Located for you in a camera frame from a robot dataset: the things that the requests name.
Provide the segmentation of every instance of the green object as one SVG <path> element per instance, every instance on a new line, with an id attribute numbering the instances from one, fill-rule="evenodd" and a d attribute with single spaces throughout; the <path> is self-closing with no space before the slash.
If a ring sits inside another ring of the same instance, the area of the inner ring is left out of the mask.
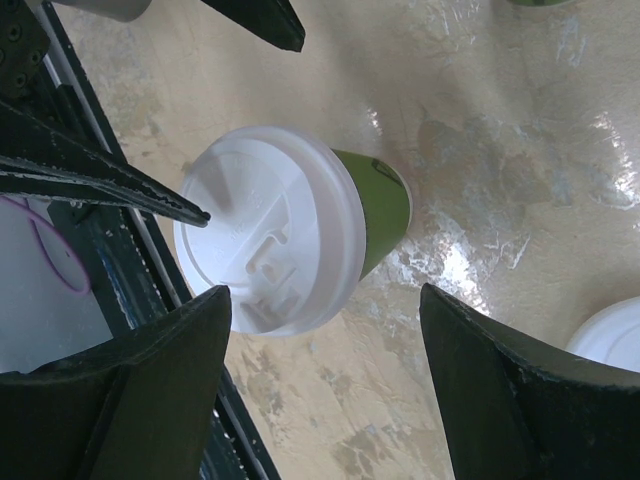
<path id="1" fill-rule="evenodd" d="M 411 200 L 398 174 L 386 163 L 334 150 L 356 184 L 367 229 L 364 278 L 398 245 L 409 227 Z"/>
<path id="2" fill-rule="evenodd" d="M 572 0 L 509 0 L 516 5 L 523 5 L 525 7 L 550 7 L 552 5 L 560 5 L 561 3 L 568 3 Z"/>

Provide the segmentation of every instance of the white lid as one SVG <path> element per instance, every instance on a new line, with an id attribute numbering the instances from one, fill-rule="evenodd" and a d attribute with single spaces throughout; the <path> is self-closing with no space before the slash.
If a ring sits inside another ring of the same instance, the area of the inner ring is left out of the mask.
<path id="1" fill-rule="evenodd" d="M 591 317 L 567 351 L 613 367 L 640 372 L 640 297 L 616 303 Z"/>
<path id="2" fill-rule="evenodd" d="M 211 220 L 174 222 L 180 266 L 196 294 L 230 287 L 234 331 L 310 330 L 355 289 L 364 213 L 345 167 L 319 141 L 277 127 L 236 130 L 198 158 L 182 195 Z"/>

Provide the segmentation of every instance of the scratched surface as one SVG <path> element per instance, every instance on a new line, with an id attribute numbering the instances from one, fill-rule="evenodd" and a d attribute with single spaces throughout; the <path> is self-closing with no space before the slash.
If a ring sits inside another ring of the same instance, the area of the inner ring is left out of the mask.
<path id="1" fill-rule="evenodd" d="M 60 12 L 129 160 L 174 189 L 212 141 L 251 124 L 309 130 L 407 178 L 409 234 L 342 314 L 296 338 L 233 336 L 227 365 L 285 479 L 452 479 L 423 282 L 560 347 L 640 295 L 640 9 L 295 8 L 301 55 L 197 0 L 154 0 L 130 25 Z"/>

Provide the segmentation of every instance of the screw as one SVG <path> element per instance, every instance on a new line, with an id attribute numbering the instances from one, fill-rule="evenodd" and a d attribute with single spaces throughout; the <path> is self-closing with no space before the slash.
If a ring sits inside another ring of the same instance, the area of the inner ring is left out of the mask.
<path id="1" fill-rule="evenodd" d="M 42 60 L 42 54 L 40 53 L 40 50 L 36 50 L 31 54 L 31 65 L 37 65 L 40 63 L 40 60 Z"/>
<path id="2" fill-rule="evenodd" d="M 27 83 L 27 76 L 24 73 L 19 73 L 18 75 L 16 75 L 16 79 L 15 79 L 16 87 L 22 88 L 26 85 L 26 83 Z"/>
<path id="3" fill-rule="evenodd" d="M 9 13 L 13 13 L 18 9 L 19 0 L 4 0 L 4 9 Z"/>
<path id="4" fill-rule="evenodd" d="M 20 28 L 20 25 L 18 25 L 17 23 L 9 25 L 9 28 L 7 28 L 7 38 L 10 42 L 17 42 L 18 40 L 20 40 L 21 36 L 22 28 Z"/>

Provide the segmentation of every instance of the pink wire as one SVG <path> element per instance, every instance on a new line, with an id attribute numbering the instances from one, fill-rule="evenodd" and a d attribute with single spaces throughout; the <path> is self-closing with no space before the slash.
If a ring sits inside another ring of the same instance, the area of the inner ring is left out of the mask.
<path id="1" fill-rule="evenodd" d="M 67 287 L 67 289 L 70 292 L 75 293 L 77 295 L 86 295 L 87 293 L 89 293 L 91 291 L 91 280 L 89 279 L 89 273 L 87 272 L 87 269 L 84 268 L 84 265 L 82 264 L 80 257 L 78 257 L 78 254 L 73 250 L 73 248 L 71 248 L 71 245 L 69 245 L 69 242 L 67 242 L 67 240 L 62 236 L 62 234 L 53 225 L 51 225 L 43 216 L 31 210 L 29 208 L 29 203 L 26 200 L 25 200 L 25 204 L 21 204 L 19 202 L 16 202 L 15 200 L 12 200 L 11 198 L 0 197 L 0 201 L 22 211 L 29 218 L 31 231 L 33 232 L 33 236 L 36 239 L 40 252 L 42 252 L 43 257 L 47 262 L 47 265 L 49 265 L 53 273 L 56 275 L 56 277 L 60 279 L 60 281 L 64 284 L 64 286 Z M 40 232 L 38 232 L 38 227 L 36 226 L 36 224 L 43 227 L 45 230 L 48 230 L 58 240 L 60 240 L 67 254 L 69 254 L 71 259 L 78 265 L 83 276 L 84 285 L 82 286 L 82 288 L 76 288 L 73 285 L 71 285 L 67 281 L 67 279 L 62 276 L 62 274 L 60 273 L 60 270 L 58 270 L 58 268 L 53 264 L 53 261 L 51 260 L 51 257 L 49 256 L 49 253 L 47 252 L 47 249 L 45 248 L 44 243 L 42 243 L 42 237 L 40 236 Z"/>

